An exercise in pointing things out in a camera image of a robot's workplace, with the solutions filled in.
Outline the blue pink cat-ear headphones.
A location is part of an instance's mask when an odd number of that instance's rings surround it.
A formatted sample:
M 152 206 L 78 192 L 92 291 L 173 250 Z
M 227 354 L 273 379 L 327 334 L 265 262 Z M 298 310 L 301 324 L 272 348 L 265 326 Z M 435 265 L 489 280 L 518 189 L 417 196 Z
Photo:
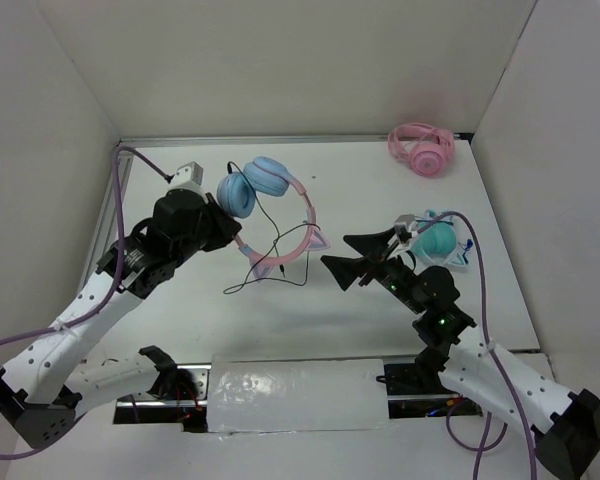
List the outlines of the blue pink cat-ear headphones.
M 324 251 L 330 243 L 317 223 L 315 206 L 305 186 L 280 162 L 269 157 L 256 157 L 241 170 L 228 167 L 228 175 L 219 183 L 216 200 L 220 207 L 231 217 L 246 219 L 259 202 L 259 194 L 275 198 L 283 197 L 293 188 L 306 206 L 306 228 L 299 245 L 290 253 L 282 256 L 261 254 L 251 248 L 239 235 L 234 239 L 238 250 L 250 264 L 248 277 L 262 281 L 270 273 L 296 260 L 302 254 Z

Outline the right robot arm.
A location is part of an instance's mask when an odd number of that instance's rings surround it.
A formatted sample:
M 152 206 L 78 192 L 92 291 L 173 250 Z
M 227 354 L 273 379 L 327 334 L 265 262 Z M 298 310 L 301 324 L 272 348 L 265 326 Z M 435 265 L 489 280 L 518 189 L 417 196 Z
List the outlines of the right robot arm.
M 347 235 L 356 258 L 324 255 L 342 290 L 377 282 L 417 319 L 425 348 L 415 358 L 421 388 L 456 392 L 499 418 L 526 440 L 537 463 L 559 479 L 579 479 L 600 452 L 600 399 L 579 393 L 526 365 L 462 311 L 452 273 L 432 265 L 415 272 L 398 256 L 393 229 Z

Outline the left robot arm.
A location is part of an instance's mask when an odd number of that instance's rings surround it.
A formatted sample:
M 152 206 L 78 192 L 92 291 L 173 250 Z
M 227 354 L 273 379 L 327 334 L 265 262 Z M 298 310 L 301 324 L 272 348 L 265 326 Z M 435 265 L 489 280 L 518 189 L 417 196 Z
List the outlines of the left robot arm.
M 199 251 L 229 245 L 240 224 L 212 195 L 185 189 L 156 201 L 151 217 L 112 244 L 84 288 L 52 325 L 0 366 L 0 413 L 39 452 L 62 438 L 88 411 L 131 394 L 169 397 L 190 374 L 151 345 L 112 363 L 83 361 L 123 317 Z

